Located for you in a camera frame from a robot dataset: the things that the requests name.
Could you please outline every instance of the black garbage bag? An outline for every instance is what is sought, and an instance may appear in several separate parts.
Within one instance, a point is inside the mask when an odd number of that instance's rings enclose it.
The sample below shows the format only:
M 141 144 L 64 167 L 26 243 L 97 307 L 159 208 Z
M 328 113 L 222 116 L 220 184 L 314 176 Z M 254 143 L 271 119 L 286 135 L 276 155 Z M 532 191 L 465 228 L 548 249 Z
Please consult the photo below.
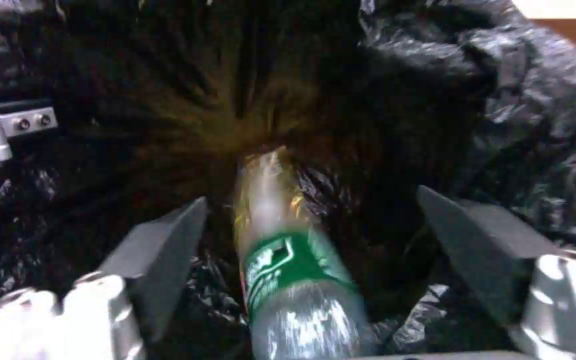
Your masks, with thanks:
M 208 195 L 162 358 L 251 356 L 229 197 L 265 146 L 298 154 L 383 354 L 510 346 L 418 185 L 576 244 L 576 50 L 510 1 L 2 1 L 0 101 L 36 96 L 61 133 L 0 167 L 0 296 L 63 294 L 132 225 Z

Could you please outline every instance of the clear plastic bottle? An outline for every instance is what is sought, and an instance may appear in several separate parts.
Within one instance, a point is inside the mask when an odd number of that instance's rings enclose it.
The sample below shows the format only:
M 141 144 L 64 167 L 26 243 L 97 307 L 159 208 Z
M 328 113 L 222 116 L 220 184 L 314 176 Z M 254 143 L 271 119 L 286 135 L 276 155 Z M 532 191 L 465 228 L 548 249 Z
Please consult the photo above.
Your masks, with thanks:
M 372 355 L 361 296 L 302 207 L 285 148 L 249 158 L 235 198 L 235 238 L 256 360 Z

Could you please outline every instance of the screw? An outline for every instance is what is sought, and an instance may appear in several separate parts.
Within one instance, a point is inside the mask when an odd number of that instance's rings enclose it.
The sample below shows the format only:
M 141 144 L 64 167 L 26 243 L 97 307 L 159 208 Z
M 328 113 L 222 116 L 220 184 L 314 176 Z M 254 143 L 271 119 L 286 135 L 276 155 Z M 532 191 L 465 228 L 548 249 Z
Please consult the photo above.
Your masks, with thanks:
M 41 125 L 41 126 L 48 126 L 52 122 L 53 122 L 53 119 L 50 118 L 50 116 L 48 116 L 48 115 L 41 115 L 39 117 L 39 125 Z
M 94 283 L 104 277 L 105 274 L 103 274 L 101 271 L 94 271 L 91 273 L 87 273 L 86 275 L 83 275 L 82 277 L 75 280 L 74 287 L 77 288 L 84 284 Z
M 14 290 L 13 292 L 5 294 L 2 296 L 2 298 L 0 298 L 0 309 L 6 305 L 14 303 L 15 301 L 18 301 L 23 296 L 34 293 L 35 291 L 36 290 L 32 287 L 23 287 L 22 289 Z
M 21 130 L 22 132 L 25 130 L 30 129 L 30 121 L 27 118 L 22 118 L 15 122 L 17 129 Z

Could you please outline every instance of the green bottle label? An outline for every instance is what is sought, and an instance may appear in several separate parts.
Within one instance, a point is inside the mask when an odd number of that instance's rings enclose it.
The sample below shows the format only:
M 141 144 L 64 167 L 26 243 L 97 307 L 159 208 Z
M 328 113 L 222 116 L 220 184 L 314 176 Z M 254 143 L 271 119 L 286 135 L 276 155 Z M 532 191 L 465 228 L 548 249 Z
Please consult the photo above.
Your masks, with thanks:
M 332 280 L 355 289 L 329 240 L 316 230 L 279 232 L 259 241 L 244 261 L 250 322 L 266 300 L 302 281 Z

